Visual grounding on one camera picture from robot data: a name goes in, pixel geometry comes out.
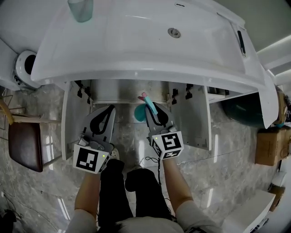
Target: drain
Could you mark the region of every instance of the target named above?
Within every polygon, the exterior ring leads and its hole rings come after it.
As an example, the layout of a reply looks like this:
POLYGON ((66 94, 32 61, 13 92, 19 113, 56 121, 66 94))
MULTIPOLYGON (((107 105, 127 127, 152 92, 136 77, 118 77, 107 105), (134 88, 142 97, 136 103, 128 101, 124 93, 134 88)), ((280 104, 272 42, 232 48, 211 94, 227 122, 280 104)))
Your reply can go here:
POLYGON ((171 37, 179 38, 181 36, 181 33, 176 28, 169 28, 168 33, 171 37))

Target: cable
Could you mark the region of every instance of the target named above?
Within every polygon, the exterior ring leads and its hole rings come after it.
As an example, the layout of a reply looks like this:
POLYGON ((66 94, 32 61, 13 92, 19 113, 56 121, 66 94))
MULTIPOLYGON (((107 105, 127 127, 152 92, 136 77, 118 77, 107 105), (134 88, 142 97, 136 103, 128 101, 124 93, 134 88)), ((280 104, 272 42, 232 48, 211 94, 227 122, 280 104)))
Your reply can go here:
MULTIPOLYGON (((159 186, 160 186, 160 189, 161 189, 161 192, 162 192, 162 183, 161 183, 161 160, 160 160, 160 158, 153 158, 153 157, 147 156, 145 158, 145 160, 151 160, 153 162, 157 162, 158 163, 158 183, 159 183, 159 186)), ((168 210, 169 210, 169 213, 172 216, 172 218, 177 219, 175 216, 172 215, 172 211, 171 211, 171 209, 169 207, 168 207, 168 210)))
POLYGON ((159 186, 160 186, 160 188, 161 188, 161 191, 162 191, 162 183, 161 183, 161 178, 160 178, 160 173, 161 173, 161 160, 160 160, 160 158, 153 158, 153 157, 149 157, 149 156, 147 156, 146 158, 145 158, 145 160, 152 160, 153 162, 157 162, 158 163, 158 180, 159 180, 159 186))
POLYGON ((96 222, 98 222, 98 217, 99 217, 99 212, 98 212, 98 210, 97 210, 97 218, 96 218, 97 221, 96 221, 96 222))
POLYGON ((43 217, 53 228, 54 228, 54 230, 56 230, 56 231, 58 231, 58 229, 51 223, 51 221, 50 220, 48 220, 45 216, 43 216, 40 212, 38 212, 37 210, 35 210, 35 209, 33 209, 33 208, 31 208, 31 207, 29 207, 29 206, 26 206, 26 205, 24 205, 24 204, 22 204, 20 201, 18 201, 17 199, 14 199, 15 201, 17 201, 20 205, 22 205, 22 206, 24 206, 24 207, 26 207, 26 208, 28 208, 28 209, 30 209, 30 210, 33 210, 34 212, 37 212, 41 217, 43 217))
POLYGON ((7 201, 7 203, 8 203, 8 206, 9 206, 9 208, 10 208, 10 205, 9 205, 9 202, 13 205, 13 210, 12 210, 12 212, 14 213, 14 214, 16 214, 18 217, 19 217, 19 219, 22 219, 23 218, 23 214, 18 214, 17 213, 17 211, 16 211, 16 207, 15 207, 15 205, 14 205, 14 203, 4 194, 4 197, 5 197, 5 199, 6 199, 6 201, 7 201))

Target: brown chair seat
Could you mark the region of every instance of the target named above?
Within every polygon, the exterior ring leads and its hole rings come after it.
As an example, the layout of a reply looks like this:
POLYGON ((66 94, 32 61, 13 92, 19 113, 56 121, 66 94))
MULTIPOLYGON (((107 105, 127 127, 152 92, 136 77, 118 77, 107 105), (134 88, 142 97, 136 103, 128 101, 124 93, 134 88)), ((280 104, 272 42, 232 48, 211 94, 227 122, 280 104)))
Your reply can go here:
POLYGON ((8 144, 10 158, 22 166, 42 172, 42 155, 39 123, 9 125, 8 144))

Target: black pants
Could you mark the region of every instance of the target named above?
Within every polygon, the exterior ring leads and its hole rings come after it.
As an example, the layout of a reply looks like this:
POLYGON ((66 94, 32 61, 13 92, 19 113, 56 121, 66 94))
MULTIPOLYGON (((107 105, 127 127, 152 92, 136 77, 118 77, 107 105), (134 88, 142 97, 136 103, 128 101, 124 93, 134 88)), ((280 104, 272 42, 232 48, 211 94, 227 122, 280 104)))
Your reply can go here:
POLYGON ((161 188, 152 171, 143 168, 127 173, 123 180, 122 161, 111 159, 107 168, 101 173, 101 188, 99 202, 99 226, 112 225, 118 221, 132 218, 125 187, 136 194, 136 216, 150 216, 171 220, 161 188))

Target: cardboard box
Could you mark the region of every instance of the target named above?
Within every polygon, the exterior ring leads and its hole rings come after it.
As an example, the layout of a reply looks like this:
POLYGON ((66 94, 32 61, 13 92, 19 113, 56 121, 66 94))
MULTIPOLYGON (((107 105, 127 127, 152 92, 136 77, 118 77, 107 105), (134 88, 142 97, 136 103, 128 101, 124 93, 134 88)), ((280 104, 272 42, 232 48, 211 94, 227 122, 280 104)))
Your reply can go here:
POLYGON ((273 185, 272 188, 270 189, 269 193, 273 193, 275 194, 275 199, 273 201, 273 204, 270 207, 270 211, 274 212, 274 210, 276 209, 276 207, 278 206, 283 194, 285 192, 285 187, 279 187, 276 185, 273 185))
POLYGON ((255 163, 274 166, 288 156, 291 128, 269 128, 257 134, 255 163))
POLYGON ((279 114, 276 121, 274 121, 274 124, 281 124, 285 122, 285 108, 286 108, 286 102, 285 102, 285 95, 282 92, 277 92, 278 95, 278 102, 279 102, 279 114))

